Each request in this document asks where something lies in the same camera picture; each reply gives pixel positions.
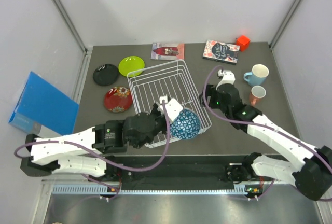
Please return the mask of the lime green plate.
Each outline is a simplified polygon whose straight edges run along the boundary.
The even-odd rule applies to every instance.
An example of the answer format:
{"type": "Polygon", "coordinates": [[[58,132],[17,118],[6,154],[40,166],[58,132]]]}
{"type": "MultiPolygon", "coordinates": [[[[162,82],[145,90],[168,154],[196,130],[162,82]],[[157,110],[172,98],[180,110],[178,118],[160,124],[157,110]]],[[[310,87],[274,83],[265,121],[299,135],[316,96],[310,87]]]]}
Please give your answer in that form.
{"type": "Polygon", "coordinates": [[[119,72],[126,77],[138,76],[143,72],[144,68],[144,60],[137,56],[126,57],[118,65],[119,72]]]}

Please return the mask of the light blue mug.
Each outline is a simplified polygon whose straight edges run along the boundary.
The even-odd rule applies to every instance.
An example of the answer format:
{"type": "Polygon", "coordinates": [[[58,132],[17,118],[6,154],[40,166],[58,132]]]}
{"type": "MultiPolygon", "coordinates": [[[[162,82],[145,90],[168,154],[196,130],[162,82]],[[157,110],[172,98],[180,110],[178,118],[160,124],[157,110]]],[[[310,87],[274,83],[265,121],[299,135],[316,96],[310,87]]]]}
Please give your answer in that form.
{"type": "Polygon", "coordinates": [[[269,69],[263,64],[255,64],[250,72],[243,75],[243,79],[251,86],[260,86],[269,75],[269,69]]]}

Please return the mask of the blue patterned bowl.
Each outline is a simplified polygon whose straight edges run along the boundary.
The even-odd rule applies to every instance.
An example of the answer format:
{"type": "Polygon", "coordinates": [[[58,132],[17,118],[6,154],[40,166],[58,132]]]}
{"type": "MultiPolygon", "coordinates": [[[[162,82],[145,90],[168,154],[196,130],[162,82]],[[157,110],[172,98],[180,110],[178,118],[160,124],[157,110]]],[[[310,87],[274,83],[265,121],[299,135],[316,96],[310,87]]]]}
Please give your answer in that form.
{"type": "Polygon", "coordinates": [[[171,124],[171,134],[179,139],[192,139],[201,129],[201,122],[196,113],[188,108],[180,111],[171,124]]]}

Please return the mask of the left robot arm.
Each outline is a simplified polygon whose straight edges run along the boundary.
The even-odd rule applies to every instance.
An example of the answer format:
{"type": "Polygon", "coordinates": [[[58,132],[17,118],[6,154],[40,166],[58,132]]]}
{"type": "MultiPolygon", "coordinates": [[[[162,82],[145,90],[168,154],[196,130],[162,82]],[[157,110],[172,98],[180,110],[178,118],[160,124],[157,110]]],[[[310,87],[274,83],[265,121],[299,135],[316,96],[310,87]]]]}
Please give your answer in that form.
{"type": "Polygon", "coordinates": [[[128,146],[141,148],[159,133],[170,136],[171,124],[182,109],[169,101],[165,105],[154,104],[150,113],[111,120],[74,134],[53,138],[29,134],[24,148],[30,155],[21,159],[20,169],[29,177],[73,173],[103,177],[108,181],[116,178],[117,168],[130,172],[153,170],[165,159],[165,154],[148,167],[118,164],[106,156],[125,152],[128,146]]]}

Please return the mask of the pink ceramic mug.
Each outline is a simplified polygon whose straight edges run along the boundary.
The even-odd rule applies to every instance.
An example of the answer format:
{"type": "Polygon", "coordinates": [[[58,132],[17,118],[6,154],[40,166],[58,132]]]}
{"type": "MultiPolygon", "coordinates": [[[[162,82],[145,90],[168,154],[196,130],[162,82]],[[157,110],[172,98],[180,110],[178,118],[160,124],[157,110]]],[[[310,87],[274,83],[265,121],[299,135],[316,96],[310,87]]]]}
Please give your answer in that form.
{"type": "Polygon", "coordinates": [[[250,92],[250,104],[255,106],[260,100],[266,96],[266,90],[262,86],[253,86],[250,92]]]}

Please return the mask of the white wire dish rack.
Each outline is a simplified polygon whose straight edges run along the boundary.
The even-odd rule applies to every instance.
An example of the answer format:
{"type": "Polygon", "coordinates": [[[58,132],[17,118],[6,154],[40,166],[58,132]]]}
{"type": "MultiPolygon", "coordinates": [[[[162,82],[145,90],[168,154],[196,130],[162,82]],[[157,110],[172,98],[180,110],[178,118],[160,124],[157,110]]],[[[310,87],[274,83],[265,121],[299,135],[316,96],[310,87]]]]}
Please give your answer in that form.
{"type": "Polygon", "coordinates": [[[127,79],[136,113],[149,113],[154,104],[163,111],[161,103],[165,100],[172,124],[187,109],[189,116],[200,121],[200,130],[196,134],[202,134],[211,127],[211,120],[200,106],[199,93],[185,61],[171,61],[129,72],[127,79]]]}

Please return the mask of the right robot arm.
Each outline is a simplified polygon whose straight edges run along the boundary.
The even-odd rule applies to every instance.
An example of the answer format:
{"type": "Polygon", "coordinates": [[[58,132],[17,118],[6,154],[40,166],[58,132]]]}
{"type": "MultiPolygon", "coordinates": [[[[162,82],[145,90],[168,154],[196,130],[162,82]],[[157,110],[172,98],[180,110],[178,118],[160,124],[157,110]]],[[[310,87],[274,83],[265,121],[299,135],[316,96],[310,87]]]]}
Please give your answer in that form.
{"type": "Polygon", "coordinates": [[[323,200],[323,195],[331,188],[331,148],[318,148],[289,134],[256,107],[243,103],[233,84],[206,83],[200,103],[210,113],[219,109],[223,115],[217,118],[262,141],[284,157],[278,160],[257,152],[248,155],[242,162],[246,179],[270,177],[292,185],[310,200],[323,200]]]}

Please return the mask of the red floral plate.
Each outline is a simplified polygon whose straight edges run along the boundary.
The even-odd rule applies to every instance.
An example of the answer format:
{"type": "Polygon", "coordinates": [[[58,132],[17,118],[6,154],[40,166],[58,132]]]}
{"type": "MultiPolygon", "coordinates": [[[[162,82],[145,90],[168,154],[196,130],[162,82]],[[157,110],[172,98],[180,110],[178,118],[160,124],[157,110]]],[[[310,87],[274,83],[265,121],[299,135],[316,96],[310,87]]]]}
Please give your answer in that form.
{"type": "Polygon", "coordinates": [[[104,107],[112,113],[122,113],[128,110],[133,103],[132,94],[127,87],[114,87],[110,89],[103,100],[104,107]]]}

